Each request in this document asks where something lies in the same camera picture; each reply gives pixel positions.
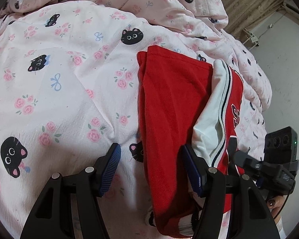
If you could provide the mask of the person's hand holding gripper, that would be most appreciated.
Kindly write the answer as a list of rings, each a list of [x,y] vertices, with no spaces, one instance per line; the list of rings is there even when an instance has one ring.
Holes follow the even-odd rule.
[[[267,207],[269,208],[273,217],[275,217],[278,214],[285,200],[286,196],[276,196],[267,201]]]

